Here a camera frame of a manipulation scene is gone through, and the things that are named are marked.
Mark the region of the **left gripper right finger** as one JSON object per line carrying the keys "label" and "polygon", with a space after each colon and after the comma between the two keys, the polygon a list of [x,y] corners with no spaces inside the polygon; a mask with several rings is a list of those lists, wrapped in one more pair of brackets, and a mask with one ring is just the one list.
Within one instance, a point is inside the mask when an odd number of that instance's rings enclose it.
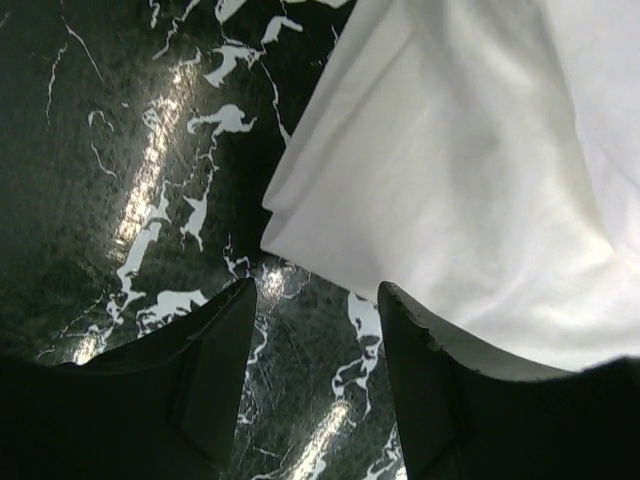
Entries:
{"label": "left gripper right finger", "polygon": [[635,479],[639,362],[571,373],[499,349],[384,282],[378,308],[411,479]]}

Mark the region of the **white printed t shirt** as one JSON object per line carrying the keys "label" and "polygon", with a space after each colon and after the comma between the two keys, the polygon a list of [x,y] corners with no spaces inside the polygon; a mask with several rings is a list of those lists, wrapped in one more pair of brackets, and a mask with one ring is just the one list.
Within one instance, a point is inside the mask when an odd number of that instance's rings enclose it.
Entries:
{"label": "white printed t shirt", "polygon": [[262,248],[569,371],[639,353],[639,5],[359,1]]}

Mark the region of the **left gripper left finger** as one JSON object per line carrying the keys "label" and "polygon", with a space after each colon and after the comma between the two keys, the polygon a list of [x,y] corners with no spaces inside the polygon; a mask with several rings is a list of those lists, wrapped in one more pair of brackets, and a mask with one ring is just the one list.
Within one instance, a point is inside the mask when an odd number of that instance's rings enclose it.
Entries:
{"label": "left gripper left finger", "polygon": [[236,281],[78,365],[1,359],[5,479],[217,479],[232,451],[257,290]]}

